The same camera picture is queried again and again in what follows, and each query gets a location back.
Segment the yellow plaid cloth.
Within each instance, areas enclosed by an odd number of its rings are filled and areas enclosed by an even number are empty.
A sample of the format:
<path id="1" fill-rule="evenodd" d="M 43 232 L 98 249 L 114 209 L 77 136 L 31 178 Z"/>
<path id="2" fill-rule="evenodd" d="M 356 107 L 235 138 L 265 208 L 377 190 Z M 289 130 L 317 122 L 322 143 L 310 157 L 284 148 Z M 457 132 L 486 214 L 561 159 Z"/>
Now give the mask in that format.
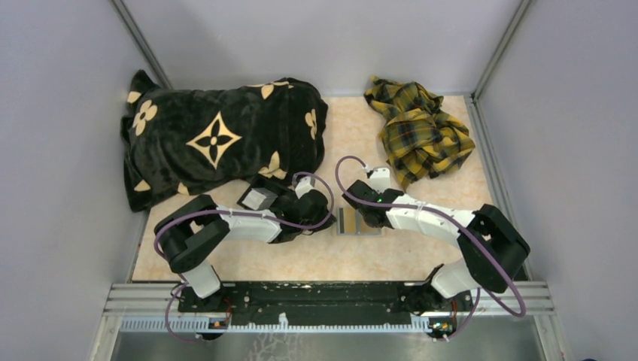
<path id="1" fill-rule="evenodd" d="M 442 109 L 444 97 L 418 82 L 373 77 L 364 98 L 385 119 L 378 137 L 404 190 L 459 170 L 475 149 L 469 128 Z"/>

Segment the black floral plush blanket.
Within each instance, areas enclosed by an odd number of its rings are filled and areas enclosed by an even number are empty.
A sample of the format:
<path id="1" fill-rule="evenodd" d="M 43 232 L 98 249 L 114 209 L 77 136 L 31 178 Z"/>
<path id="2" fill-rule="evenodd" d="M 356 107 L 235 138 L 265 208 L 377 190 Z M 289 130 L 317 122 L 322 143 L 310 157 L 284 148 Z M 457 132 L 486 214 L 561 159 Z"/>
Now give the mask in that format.
<path id="1" fill-rule="evenodd" d="M 129 207 L 146 211 L 261 175 L 290 184 L 325 155 L 329 106 L 311 83 L 285 77 L 235 89 L 167 89 L 131 80 L 120 121 Z"/>

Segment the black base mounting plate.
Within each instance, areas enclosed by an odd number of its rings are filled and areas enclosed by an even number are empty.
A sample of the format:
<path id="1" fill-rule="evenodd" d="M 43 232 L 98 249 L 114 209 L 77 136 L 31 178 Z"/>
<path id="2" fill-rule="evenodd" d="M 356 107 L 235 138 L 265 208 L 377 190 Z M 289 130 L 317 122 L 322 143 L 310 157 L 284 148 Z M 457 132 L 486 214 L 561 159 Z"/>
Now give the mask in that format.
<path id="1" fill-rule="evenodd" d="M 407 325 L 431 311 L 469 311 L 468 291 L 445 299 L 424 282 L 236 281 L 204 299 L 191 287 L 178 298 L 184 313 L 220 312 L 233 326 L 275 325 L 284 314 L 291 326 Z"/>

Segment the aluminium front rail frame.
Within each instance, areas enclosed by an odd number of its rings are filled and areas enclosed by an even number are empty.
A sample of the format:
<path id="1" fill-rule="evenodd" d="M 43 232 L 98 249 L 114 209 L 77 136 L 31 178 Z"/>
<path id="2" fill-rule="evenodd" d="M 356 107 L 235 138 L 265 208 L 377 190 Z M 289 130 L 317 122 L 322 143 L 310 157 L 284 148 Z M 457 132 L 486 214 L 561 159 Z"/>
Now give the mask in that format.
<path id="1" fill-rule="evenodd" d="M 318 284 L 286 284 L 274 283 L 267 290 L 282 290 L 284 286 L 292 286 L 293 290 L 315 290 Z M 177 288 L 177 282 L 136 282 L 128 284 L 112 284 L 108 292 L 103 314 L 142 314 L 160 313 L 172 297 L 170 292 Z M 521 294 L 526 305 L 527 316 L 554 316 L 556 310 L 545 281 L 515 281 L 514 285 Z M 507 316 L 506 312 L 492 297 L 482 291 L 478 303 L 479 316 Z M 497 294 L 497 298 L 514 311 L 519 310 L 518 301 L 511 290 Z"/>

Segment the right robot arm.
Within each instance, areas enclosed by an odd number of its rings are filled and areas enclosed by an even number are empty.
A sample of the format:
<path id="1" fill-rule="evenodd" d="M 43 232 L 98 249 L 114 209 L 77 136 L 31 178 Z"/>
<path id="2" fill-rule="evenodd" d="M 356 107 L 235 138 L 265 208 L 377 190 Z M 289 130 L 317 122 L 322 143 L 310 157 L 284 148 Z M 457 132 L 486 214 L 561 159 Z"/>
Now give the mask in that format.
<path id="1" fill-rule="evenodd" d="M 445 208 L 403 191 L 375 190 L 361 180 L 342 197 L 367 226 L 417 232 L 460 251 L 458 260 L 436 266 L 424 281 L 401 292 L 401 305 L 411 313 L 442 310 L 454 297 L 477 288 L 490 296 L 504 293 L 530 254 L 528 243 L 493 205 L 476 211 Z"/>

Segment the white card stack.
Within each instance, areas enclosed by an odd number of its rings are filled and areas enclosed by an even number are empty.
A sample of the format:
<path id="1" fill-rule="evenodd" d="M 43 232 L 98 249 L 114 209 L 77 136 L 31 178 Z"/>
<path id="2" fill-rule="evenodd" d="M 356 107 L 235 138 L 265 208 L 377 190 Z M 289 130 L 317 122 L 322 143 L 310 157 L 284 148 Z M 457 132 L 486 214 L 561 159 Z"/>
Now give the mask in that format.
<path id="1" fill-rule="evenodd" d="M 277 199 L 277 195 L 266 188 L 253 188 L 239 200 L 239 204 L 252 211 L 268 209 Z"/>

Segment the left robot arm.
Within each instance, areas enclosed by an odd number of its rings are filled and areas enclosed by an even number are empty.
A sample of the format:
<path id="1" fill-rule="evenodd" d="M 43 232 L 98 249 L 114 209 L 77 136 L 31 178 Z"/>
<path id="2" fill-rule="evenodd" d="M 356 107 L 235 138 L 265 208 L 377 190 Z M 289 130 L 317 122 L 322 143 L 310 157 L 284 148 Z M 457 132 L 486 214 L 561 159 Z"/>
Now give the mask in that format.
<path id="1" fill-rule="evenodd" d="M 336 221 L 328 198 L 317 190 L 298 196 L 292 190 L 276 195 L 259 188 L 243 195 L 238 205 L 228 208 L 210 195 L 200 195 L 159 221 L 153 230 L 156 251 L 207 311 L 220 309 L 226 300 L 222 282 L 208 261 L 220 243 L 286 243 L 304 232 L 329 228 Z"/>

